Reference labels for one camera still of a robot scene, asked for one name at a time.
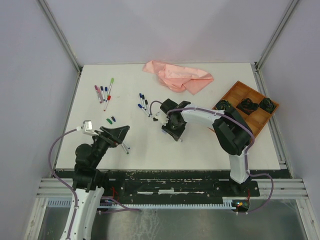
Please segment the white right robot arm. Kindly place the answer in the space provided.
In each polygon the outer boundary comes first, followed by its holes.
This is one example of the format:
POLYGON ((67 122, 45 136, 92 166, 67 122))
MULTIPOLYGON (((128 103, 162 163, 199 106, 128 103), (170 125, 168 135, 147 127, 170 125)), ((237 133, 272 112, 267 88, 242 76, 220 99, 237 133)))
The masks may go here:
POLYGON ((248 167, 248 149, 255 142, 252 130, 234 108, 213 110, 192 105, 189 101, 176 103, 166 99, 160 110, 166 114, 161 129, 179 141, 188 123, 200 124, 216 134, 222 149, 229 156, 229 189, 236 196, 248 189, 252 177, 248 167))

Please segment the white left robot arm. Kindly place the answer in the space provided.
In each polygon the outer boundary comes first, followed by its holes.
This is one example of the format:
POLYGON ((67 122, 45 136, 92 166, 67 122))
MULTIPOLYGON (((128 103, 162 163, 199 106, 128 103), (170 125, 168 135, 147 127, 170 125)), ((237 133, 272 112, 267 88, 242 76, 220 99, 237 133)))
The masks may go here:
POLYGON ((117 128, 100 127, 93 130, 92 122, 86 120, 77 131, 92 137, 93 143, 80 144, 75 150, 71 206, 61 234, 62 240, 90 240, 93 223, 103 195, 111 189, 106 172, 97 169, 110 148, 122 145, 129 131, 128 125, 117 128))

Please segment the green-tipped white pen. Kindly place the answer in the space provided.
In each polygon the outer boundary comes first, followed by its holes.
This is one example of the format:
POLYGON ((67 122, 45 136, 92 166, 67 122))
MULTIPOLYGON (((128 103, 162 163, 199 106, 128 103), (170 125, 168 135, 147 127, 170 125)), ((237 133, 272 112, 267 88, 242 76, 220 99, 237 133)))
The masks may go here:
POLYGON ((128 155, 129 154, 129 149, 127 149, 125 146, 124 146, 124 143, 121 144, 122 148, 124 149, 125 153, 128 155))

